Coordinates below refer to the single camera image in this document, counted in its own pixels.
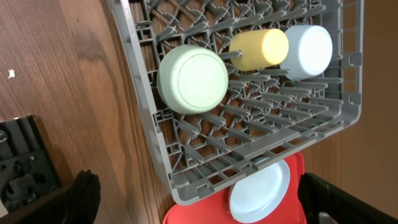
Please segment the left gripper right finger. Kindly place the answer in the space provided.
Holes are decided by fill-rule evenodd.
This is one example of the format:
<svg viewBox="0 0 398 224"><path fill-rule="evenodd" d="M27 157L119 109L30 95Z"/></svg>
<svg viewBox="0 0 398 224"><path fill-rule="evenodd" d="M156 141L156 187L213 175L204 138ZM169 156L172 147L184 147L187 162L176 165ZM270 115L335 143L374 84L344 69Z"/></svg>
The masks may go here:
<svg viewBox="0 0 398 224"><path fill-rule="evenodd" d="M307 223L397 224L396 218L310 172L300 176L297 194Z"/></svg>

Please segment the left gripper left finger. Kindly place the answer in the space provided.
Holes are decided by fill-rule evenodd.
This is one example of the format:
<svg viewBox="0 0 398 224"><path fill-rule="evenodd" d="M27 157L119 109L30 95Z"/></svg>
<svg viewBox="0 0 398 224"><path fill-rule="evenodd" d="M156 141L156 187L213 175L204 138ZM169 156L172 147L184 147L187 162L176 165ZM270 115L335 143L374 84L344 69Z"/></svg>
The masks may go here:
<svg viewBox="0 0 398 224"><path fill-rule="evenodd" d="M1 217L1 223L94 224L101 201L98 175L81 170L65 191Z"/></svg>

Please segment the large light blue plate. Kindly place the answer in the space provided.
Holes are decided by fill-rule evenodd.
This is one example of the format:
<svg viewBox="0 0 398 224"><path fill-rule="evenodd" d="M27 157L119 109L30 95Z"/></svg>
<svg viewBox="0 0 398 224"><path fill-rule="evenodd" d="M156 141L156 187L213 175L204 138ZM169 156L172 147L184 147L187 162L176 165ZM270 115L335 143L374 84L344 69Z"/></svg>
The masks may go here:
<svg viewBox="0 0 398 224"><path fill-rule="evenodd" d="M240 223L254 223L270 215L281 203L290 184L290 169L278 161L236 182L229 191L229 210Z"/></svg>

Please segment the small light blue bowl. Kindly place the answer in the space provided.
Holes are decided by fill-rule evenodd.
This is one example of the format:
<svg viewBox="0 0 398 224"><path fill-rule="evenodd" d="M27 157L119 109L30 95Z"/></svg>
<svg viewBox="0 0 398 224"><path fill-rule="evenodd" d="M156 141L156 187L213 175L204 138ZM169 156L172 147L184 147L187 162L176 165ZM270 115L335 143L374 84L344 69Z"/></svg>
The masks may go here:
<svg viewBox="0 0 398 224"><path fill-rule="evenodd" d="M323 73L329 66L333 43L329 32L322 26L296 25L285 32L289 52L280 68L288 70L289 80L299 81Z"/></svg>

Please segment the yellow plastic cup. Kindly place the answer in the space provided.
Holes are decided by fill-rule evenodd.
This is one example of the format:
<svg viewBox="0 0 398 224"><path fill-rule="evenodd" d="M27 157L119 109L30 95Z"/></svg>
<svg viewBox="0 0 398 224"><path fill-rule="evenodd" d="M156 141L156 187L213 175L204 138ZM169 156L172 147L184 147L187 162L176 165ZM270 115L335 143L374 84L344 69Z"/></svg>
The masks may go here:
<svg viewBox="0 0 398 224"><path fill-rule="evenodd" d="M289 40L279 29L251 30L236 34L229 51L241 51L232 58L232 64L240 71L258 70L280 64L289 52Z"/></svg>

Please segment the light green bowl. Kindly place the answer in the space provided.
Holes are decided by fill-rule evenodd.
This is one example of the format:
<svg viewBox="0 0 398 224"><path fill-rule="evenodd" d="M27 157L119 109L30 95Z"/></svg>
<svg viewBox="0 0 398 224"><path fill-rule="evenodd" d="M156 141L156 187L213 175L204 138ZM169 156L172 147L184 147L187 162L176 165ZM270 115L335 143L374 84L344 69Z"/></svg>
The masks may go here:
<svg viewBox="0 0 398 224"><path fill-rule="evenodd" d="M199 114L218 106L228 89L228 71L216 53L180 45L161 60L157 75L161 99L180 114Z"/></svg>

